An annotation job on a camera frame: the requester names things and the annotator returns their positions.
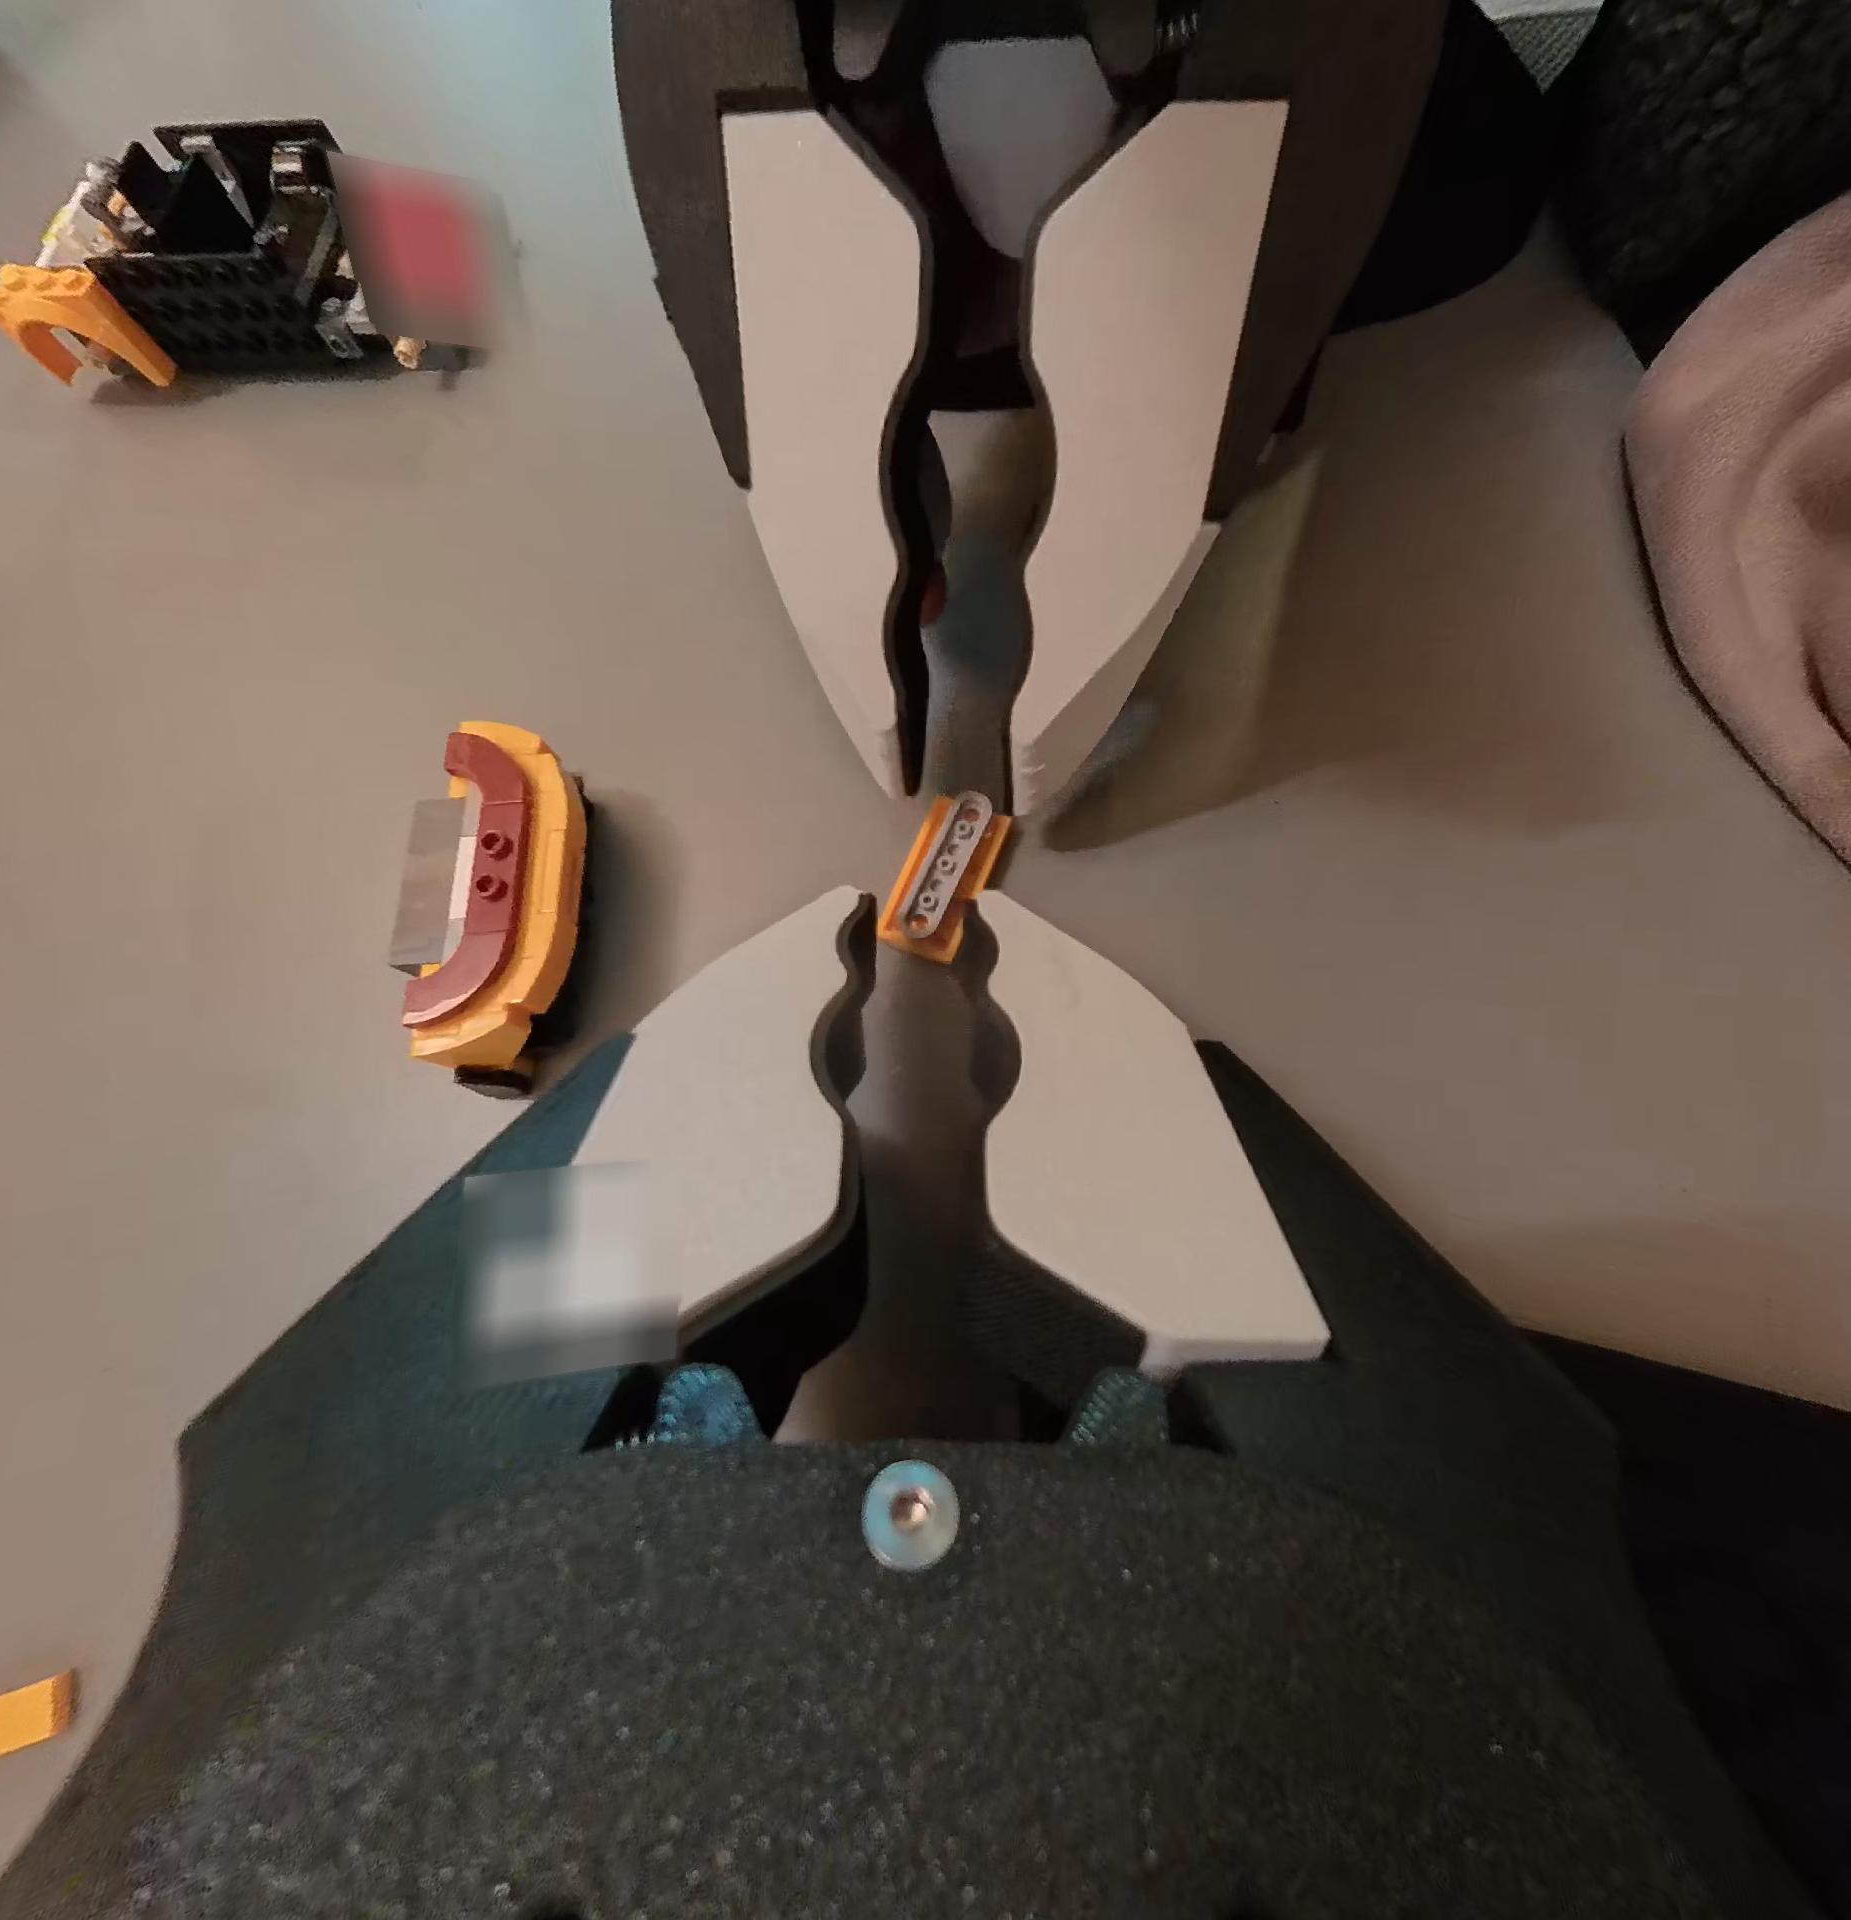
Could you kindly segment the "black fleece jacket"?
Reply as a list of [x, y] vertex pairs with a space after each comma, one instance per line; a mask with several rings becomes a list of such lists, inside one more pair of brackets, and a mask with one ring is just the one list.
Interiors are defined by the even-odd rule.
[[1851, 2], [1610, 2], [1552, 88], [1552, 221], [1642, 365], [1851, 187]]

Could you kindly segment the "flat orange lego piece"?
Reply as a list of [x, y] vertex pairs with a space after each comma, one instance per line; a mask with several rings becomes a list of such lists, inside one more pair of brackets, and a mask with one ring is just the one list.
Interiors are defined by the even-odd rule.
[[0, 1692], [0, 1760], [65, 1736], [79, 1712], [79, 1671]]

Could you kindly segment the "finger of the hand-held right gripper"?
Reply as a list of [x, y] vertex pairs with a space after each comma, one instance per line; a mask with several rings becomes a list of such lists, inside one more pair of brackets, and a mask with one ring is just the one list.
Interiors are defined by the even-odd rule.
[[1024, 572], [1020, 813], [1096, 752], [1218, 540], [1208, 493], [1288, 116], [1288, 99], [1170, 103], [1034, 229], [1026, 351], [1054, 475]]
[[723, 116], [747, 498], [794, 633], [884, 793], [912, 793], [892, 619], [904, 538], [892, 440], [922, 364], [928, 227], [818, 108]]

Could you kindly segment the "curved orange and maroon lego assembly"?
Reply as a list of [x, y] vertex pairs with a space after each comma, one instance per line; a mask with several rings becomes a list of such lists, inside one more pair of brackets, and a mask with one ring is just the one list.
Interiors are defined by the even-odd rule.
[[595, 810], [537, 732], [461, 722], [447, 787], [411, 815], [389, 947], [413, 1061], [499, 1095], [533, 1091], [575, 1021]]

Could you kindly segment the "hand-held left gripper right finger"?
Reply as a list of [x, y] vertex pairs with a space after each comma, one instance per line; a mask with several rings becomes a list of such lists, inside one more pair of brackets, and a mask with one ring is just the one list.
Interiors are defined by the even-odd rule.
[[1016, 1077], [986, 1125], [996, 1265], [978, 1322], [1010, 1370], [1314, 1361], [1326, 1315], [1192, 1031], [1004, 892], [988, 1001]]

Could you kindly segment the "black lego car build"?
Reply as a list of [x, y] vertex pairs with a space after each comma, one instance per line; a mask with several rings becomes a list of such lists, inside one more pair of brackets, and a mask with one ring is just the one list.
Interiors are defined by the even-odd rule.
[[319, 116], [181, 119], [85, 163], [0, 332], [81, 372], [259, 380], [461, 372], [495, 345], [493, 197], [345, 152]]

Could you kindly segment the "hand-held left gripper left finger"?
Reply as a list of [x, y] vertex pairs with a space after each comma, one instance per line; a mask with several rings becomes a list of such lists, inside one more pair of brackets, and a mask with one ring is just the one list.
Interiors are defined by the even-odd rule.
[[842, 883], [635, 1030], [573, 1161], [573, 1303], [595, 1332], [711, 1332], [816, 1265], [856, 1208], [832, 1059], [872, 899]]

